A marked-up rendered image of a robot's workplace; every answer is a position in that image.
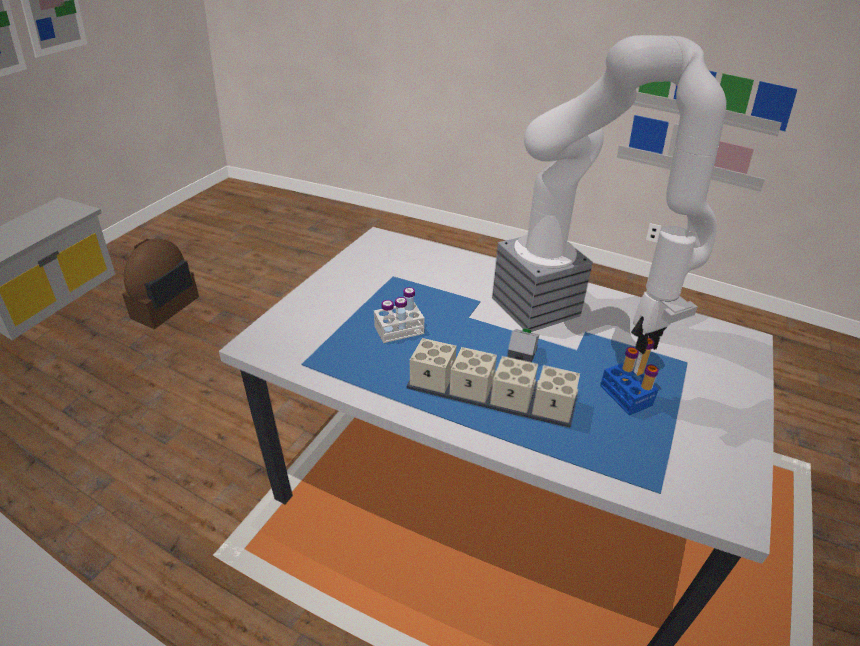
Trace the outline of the blue tube rack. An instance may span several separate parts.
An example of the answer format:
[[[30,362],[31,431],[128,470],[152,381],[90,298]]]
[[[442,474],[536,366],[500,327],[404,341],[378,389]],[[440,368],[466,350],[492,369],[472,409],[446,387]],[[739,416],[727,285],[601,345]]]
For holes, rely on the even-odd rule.
[[[642,380],[638,381],[633,376],[635,374],[633,372],[634,370],[626,372],[622,367],[623,363],[607,368],[602,377],[601,387],[629,416],[653,406],[658,393],[658,388],[653,385],[651,390],[644,390],[641,387],[644,375],[641,374],[640,376],[642,377]],[[620,376],[621,373],[622,375]],[[628,380],[624,381],[622,379]],[[641,394],[638,395],[639,390],[641,391]]]

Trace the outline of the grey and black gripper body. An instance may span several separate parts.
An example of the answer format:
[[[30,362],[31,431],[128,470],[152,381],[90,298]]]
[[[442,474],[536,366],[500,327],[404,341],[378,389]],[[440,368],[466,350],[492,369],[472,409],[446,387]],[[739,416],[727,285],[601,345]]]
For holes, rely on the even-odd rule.
[[[644,292],[633,320],[633,324],[636,325],[639,319],[642,316],[644,317],[642,323],[643,333],[650,333],[670,325],[661,318],[664,309],[668,307],[661,303],[660,300],[672,301],[675,299],[661,299],[649,293],[648,290]]]

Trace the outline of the sample tube with purple cap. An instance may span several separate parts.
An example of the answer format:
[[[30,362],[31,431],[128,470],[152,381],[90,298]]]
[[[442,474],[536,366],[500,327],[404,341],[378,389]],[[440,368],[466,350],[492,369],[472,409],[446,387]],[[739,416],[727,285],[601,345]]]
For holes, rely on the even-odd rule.
[[[649,359],[649,356],[650,356],[650,353],[651,353],[651,350],[652,350],[654,343],[655,343],[654,340],[649,338],[649,337],[648,337],[647,341],[648,341],[648,345],[646,348],[646,352],[645,352],[645,354],[642,354],[641,352],[639,352],[638,357],[637,357],[637,361],[636,361],[636,364],[634,367],[634,373],[637,376],[644,373],[648,359]]]
[[[644,390],[649,391],[652,389],[654,382],[655,382],[655,379],[656,379],[656,376],[658,375],[658,372],[659,372],[659,369],[657,366],[651,365],[651,364],[646,366],[645,375],[644,375],[644,378],[643,378],[643,381],[641,384],[641,387]]]
[[[625,360],[622,369],[626,372],[631,372],[634,369],[639,351],[635,347],[628,347],[625,352]]]

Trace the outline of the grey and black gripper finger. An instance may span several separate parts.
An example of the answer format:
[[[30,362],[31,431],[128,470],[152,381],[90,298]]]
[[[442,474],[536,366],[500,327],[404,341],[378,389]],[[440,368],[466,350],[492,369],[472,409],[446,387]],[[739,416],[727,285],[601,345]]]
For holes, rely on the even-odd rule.
[[[649,337],[650,333],[647,333],[647,334],[645,334],[645,335],[643,335],[643,334],[642,334],[642,333],[643,333],[643,328],[642,328],[643,320],[644,320],[644,317],[642,316],[642,317],[639,319],[639,321],[637,322],[637,324],[635,325],[635,327],[633,328],[633,330],[631,331],[631,333],[632,333],[633,335],[635,335],[635,336],[639,337],[639,338],[637,339],[637,340],[638,340],[638,342],[636,343],[637,345],[635,346],[635,347],[636,347],[636,349],[637,349],[638,351],[640,351],[642,354],[645,354],[645,352],[646,352],[646,348],[647,348],[647,345],[648,345],[648,341],[647,341],[647,339],[648,339],[648,337]],[[641,329],[641,328],[642,328],[642,329]]]
[[[660,330],[657,330],[657,331],[654,331],[654,332],[651,332],[651,333],[650,333],[649,338],[653,339],[653,340],[654,340],[654,342],[655,342],[655,343],[654,343],[654,346],[653,346],[653,349],[654,349],[654,350],[656,350],[656,349],[657,349],[657,346],[658,346],[658,343],[659,343],[660,337],[663,335],[663,332],[664,332],[664,330],[665,330],[666,328],[667,328],[667,327],[662,328],[662,329],[660,329]]]

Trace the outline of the blue flat mat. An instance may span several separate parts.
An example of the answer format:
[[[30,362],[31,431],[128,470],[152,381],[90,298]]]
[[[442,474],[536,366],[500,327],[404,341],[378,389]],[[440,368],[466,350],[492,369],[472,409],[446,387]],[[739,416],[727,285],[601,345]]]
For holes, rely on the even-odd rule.
[[[415,289],[424,334],[383,343],[374,325],[382,301]],[[564,427],[411,389],[410,358],[422,338],[507,357],[512,330],[469,318],[480,301],[397,277],[389,279],[301,365],[429,414],[661,494],[687,363],[651,351],[658,367],[653,406],[628,415],[601,387],[627,347],[585,332],[572,349],[538,340],[532,363],[580,373],[571,426]],[[636,348],[636,347],[635,347]],[[646,365],[646,366],[647,366]],[[495,371],[495,372],[496,372]]]

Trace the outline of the beige bucket adapter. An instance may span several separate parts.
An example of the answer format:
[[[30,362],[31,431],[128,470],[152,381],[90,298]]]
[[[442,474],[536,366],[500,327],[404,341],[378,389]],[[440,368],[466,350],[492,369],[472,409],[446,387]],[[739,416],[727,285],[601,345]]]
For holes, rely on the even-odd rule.
[[[456,347],[422,338],[410,358],[410,385],[445,393],[456,360]]]
[[[579,376],[580,373],[543,365],[532,414],[569,423]]]
[[[461,347],[451,368],[450,395],[485,403],[493,384],[496,359],[496,354]]]
[[[537,368],[536,363],[502,356],[493,379],[490,404],[527,413]]]

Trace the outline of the white tube rack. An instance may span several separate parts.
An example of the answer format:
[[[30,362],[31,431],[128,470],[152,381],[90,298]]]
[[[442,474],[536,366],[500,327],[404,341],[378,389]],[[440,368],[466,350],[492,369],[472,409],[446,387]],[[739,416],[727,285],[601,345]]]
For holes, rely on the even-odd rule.
[[[383,309],[374,310],[374,325],[383,343],[424,334],[424,316],[415,303],[413,310],[406,310],[406,319],[403,321],[398,321],[396,313],[393,313],[393,322],[386,324],[383,322],[383,316],[379,315],[382,311]],[[409,316],[411,313],[414,313],[414,318]],[[396,325],[402,323],[406,323],[406,328],[398,330]],[[389,326],[393,326],[393,331],[385,333],[384,328]]]

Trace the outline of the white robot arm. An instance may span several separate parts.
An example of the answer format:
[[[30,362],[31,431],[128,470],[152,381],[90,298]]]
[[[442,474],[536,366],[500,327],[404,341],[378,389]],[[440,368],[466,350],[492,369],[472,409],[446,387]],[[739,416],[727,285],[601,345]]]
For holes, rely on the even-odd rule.
[[[666,202],[673,212],[687,215],[688,224],[687,229],[661,228],[646,289],[658,298],[675,299],[660,300],[668,307],[662,319],[671,324],[694,316],[698,307],[680,293],[688,272],[703,266],[713,249],[717,221],[706,198],[726,114],[725,93],[707,69],[702,48],[690,39],[637,35],[619,41],[609,50],[606,71],[597,82],[528,125],[527,152],[552,162],[536,177],[528,235],[516,240],[514,251],[542,268],[575,261],[576,249],[567,240],[577,185],[602,149],[602,127],[633,105],[636,88],[666,81],[678,86],[680,112]]]

